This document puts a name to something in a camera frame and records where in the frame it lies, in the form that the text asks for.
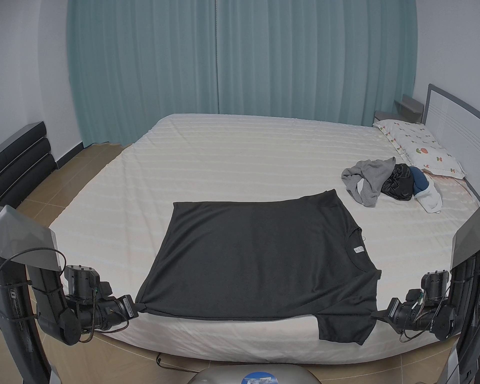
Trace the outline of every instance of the curtain fold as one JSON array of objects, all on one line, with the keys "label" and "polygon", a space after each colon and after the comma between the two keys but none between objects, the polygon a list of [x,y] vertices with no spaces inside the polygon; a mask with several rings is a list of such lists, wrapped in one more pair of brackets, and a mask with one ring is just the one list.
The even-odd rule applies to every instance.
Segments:
[{"label": "curtain fold", "polygon": [[217,0],[220,113],[371,125],[416,57],[414,0]]},{"label": "curtain fold", "polygon": [[84,145],[133,143],[171,113],[218,113],[215,0],[69,1]]}]

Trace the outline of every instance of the blue sticker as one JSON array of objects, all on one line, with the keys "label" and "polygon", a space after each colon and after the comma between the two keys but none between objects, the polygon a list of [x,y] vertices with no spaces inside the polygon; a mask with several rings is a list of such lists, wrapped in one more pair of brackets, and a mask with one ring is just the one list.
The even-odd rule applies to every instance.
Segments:
[{"label": "blue sticker", "polygon": [[271,373],[252,372],[245,376],[241,384],[278,384],[278,380]]}]

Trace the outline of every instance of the tile floor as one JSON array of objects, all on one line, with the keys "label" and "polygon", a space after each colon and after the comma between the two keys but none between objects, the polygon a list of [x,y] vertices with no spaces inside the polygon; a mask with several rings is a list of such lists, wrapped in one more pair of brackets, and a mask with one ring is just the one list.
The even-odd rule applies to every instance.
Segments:
[{"label": "tile floor", "polygon": [[[20,205],[18,211],[49,226],[77,193],[123,147],[92,145],[54,171]],[[226,364],[216,361],[161,356],[161,367],[155,361],[157,352],[130,346],[96,334],[87,344],[69,347],[39,330],[46,354],[62,378],[63,384],[186,384],[193,376],[168,368],[200,371],[208,366]],[[437,381],[454,339],[438,342],[409,353],[387,359],[349,365],[308,365],[322,383],[328,384],[415,384]],[[0,383],[20,384],[22,379],[0,337]]]}]

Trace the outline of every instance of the white pillow with floral print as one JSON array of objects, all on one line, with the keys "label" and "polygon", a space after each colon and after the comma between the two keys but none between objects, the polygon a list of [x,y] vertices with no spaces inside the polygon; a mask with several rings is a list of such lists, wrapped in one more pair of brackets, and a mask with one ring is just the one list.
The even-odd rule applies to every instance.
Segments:
[{"label": "white pillow with floral print", "polygon": [[395,146],[409,165],[439,176],[463,179],[465,172],[423,124],[400,120],[381,120],[374,124]]}]

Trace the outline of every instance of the gray sweater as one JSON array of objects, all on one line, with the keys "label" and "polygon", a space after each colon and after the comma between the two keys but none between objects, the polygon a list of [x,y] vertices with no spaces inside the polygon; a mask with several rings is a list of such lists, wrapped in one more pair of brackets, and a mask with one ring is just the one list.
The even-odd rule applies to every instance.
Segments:
[{"label": "gray sweater", "polygon": [[362,160],[342,172],[347,191],[356,202],[373,207],[382,191],[382,185],[395,167],[395,157],[388,160]]}]

